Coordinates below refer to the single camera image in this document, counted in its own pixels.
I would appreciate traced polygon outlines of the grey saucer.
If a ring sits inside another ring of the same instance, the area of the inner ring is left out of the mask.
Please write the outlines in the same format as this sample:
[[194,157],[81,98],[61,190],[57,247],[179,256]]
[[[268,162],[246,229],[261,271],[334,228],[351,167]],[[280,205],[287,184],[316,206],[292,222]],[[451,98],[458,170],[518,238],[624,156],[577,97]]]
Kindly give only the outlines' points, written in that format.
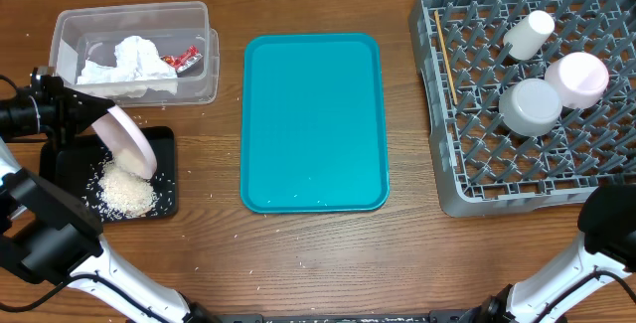
[[540,79],[527,79],[507,88],[499,98],[503,123],[520,136],[543,136],[557,123],[562,111],[559,95]]

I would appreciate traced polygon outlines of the red snack wrapper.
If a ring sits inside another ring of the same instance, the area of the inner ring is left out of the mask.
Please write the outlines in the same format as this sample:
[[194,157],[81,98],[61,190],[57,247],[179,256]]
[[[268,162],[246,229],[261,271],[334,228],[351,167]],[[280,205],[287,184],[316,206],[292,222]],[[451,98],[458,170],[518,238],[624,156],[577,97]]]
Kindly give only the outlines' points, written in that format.
[[161,60],[179,74],[191,68],[202,58],[200,51],[195,46],[191,46],[180,56],[162,56]]

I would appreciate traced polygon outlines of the white napkin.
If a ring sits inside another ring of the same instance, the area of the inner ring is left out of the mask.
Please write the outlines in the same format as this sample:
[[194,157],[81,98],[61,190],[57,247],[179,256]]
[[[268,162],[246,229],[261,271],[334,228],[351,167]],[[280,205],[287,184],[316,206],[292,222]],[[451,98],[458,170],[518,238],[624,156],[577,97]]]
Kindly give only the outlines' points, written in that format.
[[113,82],[162,80],[164,83],[157,84],[154,90],[177,93],[177,73],[161,59],[152,41],[140,36],[127,37],[115,46],[114,54]]
[[135,78],[135,68],[108,67],[86,61],[76,85],[80,91],[93,96],[141,97],[146,93],[147,87],[142,84],[130,84]]

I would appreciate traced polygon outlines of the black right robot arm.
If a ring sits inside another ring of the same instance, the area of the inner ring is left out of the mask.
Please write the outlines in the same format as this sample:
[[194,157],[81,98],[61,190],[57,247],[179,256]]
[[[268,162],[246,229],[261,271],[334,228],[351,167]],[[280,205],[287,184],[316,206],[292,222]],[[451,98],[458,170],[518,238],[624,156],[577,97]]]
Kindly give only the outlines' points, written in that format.
[[583,204],[578,234],[565,250],[528,279],[506,286],[461,322],[562,322],[566,311],[603,286],[635,273],[635,186],[595,189]]

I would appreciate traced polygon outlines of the white cup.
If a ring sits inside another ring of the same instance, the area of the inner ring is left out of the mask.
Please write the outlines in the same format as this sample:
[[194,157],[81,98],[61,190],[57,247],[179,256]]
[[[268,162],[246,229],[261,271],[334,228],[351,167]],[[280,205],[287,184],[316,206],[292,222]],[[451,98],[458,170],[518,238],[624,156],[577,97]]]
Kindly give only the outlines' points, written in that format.
[[555,20],[549,13],[543,10],[531,12],[504,35],[504,44],[511,45],[509,56],[520,61],[531,59],[555,27]]

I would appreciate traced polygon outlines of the small white bowl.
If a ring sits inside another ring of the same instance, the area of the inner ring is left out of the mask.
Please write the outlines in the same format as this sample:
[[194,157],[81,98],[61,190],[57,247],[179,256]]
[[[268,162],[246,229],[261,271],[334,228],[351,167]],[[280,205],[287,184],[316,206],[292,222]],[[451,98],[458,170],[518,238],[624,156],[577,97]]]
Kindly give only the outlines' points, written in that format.
[[545,81],[557,92],[564,107],[587,109],[604,94],[609,83],[609,72],[597,56],[575,52],[550,64]]

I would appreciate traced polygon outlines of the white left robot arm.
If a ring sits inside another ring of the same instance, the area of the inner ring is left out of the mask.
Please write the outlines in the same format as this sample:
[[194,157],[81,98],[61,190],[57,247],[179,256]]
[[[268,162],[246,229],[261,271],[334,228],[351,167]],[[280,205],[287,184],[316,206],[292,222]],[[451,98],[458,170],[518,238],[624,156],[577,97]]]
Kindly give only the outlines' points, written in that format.
[[[92,128],[114,154],[133,157],[136,174],[151,178],[156,157],[141,130],[113,100],[65,86],[53,69],[33,70],[30,83],[1,102],[1,138],[45,134],[56,149]],[[158,284],[117,254],[100,219],[78,198],[23,168],[1,148],[1,229],[31,211],[35,219],[1,237],[1,266],[18,278],[88,293],[134,322],[216,322],[218,316],[180,292]]]

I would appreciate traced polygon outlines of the wooden chopstick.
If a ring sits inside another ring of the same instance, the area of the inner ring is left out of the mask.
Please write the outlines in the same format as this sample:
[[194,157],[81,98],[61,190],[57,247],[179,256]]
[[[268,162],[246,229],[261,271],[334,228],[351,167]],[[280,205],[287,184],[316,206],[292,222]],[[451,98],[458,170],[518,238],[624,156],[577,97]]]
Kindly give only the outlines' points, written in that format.
[[437,28],[437,34],[438,34],[438,42],[439,42],[439,47],[440,47],[440,51],[442,54],[442,59],[444,62],[444,67],[446,70],[446,76],[447,76],[447,81],[448,81],[448,86],[449,86],[449,90],[451,93],[451,98],[452,98],[452,102],[453,105],[457,105],[458,104],[458,98],[457,98],[457,93],[456,93],[456,89],[455,89],[455,85],[454,85],[454,80],[452,77],[452,70],[451,70],[451,66],[449,63],[449,59],[448,59],[448,53],[447,53],[447,47],[446,47],[446,42],[443,36],[443,28],[441,26],[441,21],[440,21],[440,16],[437,10],[434,10],[434,21],[435,21],[435,25]]

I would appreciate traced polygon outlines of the large white plate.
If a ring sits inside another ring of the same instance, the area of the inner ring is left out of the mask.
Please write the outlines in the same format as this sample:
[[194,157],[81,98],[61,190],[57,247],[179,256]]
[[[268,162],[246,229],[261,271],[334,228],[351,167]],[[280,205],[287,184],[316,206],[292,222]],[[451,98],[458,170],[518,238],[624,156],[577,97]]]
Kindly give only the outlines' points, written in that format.
[[137,124],[119,106],[113,106],[91,125],[111,152],[115,164],[128,173],[150,180],[157,170],[155,153]]

